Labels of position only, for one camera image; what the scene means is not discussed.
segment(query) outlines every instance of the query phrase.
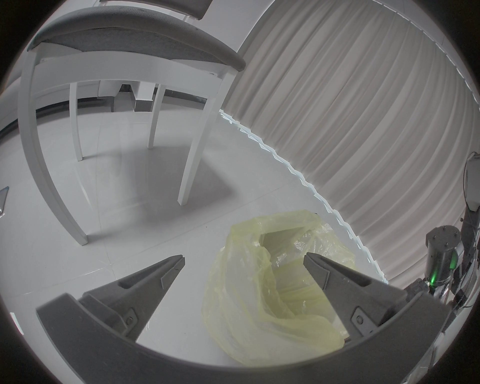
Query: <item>chair leg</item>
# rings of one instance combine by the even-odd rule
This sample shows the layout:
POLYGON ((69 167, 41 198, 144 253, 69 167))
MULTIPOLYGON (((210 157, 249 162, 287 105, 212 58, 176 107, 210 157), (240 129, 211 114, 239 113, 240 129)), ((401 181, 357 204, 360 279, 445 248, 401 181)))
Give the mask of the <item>chair leg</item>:
POLYGON ((200 164, 200 159, 202 158, 208 135, 210 134, 212 126, 218 117, 218 111, 222 107, 223 101, 227 96, 228 90, 230 89, 236 74, 237 71, 230 68, 223 78, 216 97, 207 99, 207 103, 204 106, 200 124, 193 138, 192 145, 188 153, 187 164, 185 165, 185 170, 181 180, 178 198, 180 205, 185 205, 188 201, 190 190, 192 189, 193 179, 197 173, 198 165, 200 164))
POLYGON ((88 243, 87 235, 85 235, 65 206, 53 184, 43 158, 38 138, 35 105, 30 95, 36 56, 36 51, 32 50, 25 59, 18 93, 18 127, 25 158, 38 190, 52 213, 80 245, 85 245, 88 243))
POLYGON ((70 84, 70 125, 72 126, 73 147, 75 148, 75 155, 77 156, 77 161, 82 161, 84 157, 82 155, 82 147, 80 146, 80 135, 78 134, 77 89, 78 83, 70 84))
POLYGON ((162 106, 164 94, 165 86, 159 84, 155 95, 155 101, 153 102, 152 118, 150 120, 150 136, 148 138, 148 149, 153 148, 153 140, 155 139, 156 125, 158 123, 158 114, 160 113, 160 107, 162 106))

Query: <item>trash bag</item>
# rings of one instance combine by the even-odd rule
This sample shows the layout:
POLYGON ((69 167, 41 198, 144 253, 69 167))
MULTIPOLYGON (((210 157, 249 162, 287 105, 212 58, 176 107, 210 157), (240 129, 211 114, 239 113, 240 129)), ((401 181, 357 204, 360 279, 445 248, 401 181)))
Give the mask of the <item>trash bag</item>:
POLYGON ((210 270, 202 317, 210 336, 246 366, 308 360, 348 333, 303 266, 307 252, 355 269, 354 255, 309 211, 233 225, 210 270))

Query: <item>curtain fold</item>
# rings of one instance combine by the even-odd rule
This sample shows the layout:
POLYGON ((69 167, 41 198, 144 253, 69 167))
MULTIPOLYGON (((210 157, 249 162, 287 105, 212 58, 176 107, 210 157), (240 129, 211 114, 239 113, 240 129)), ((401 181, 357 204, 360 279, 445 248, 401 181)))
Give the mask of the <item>curtain fold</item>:
POLYGON ((423 275, 426 233, 465 209, 479 106, 435 43, 386 7, 277 1, 225 112, 302 172, 404 287, 423 275))

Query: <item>translucent yellow bag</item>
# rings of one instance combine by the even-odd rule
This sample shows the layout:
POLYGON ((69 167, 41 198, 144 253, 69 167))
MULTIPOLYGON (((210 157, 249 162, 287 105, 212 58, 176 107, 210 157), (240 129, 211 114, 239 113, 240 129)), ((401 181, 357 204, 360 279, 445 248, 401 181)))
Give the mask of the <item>translucent yellow bag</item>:
POLYGON ((210 270, 202 316, 211 337, 247 366, 312 359, 348 336, 303 266, 306 252, 349 268, 354 255, 318 215, 296 211, 233 225, 210 270))

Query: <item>pleated curtain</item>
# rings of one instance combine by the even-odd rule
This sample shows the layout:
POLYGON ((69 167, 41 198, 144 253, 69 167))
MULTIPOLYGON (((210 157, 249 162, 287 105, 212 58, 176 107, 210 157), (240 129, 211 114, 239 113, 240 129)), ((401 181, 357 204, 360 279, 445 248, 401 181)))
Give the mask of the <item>pleated curtain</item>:
POLYGON ((391 284, 423 276, 425 235, 458 223, 480 143, 446 54, 371 0, 277 0, 242 49, 225 112, 303 173, 391 284))

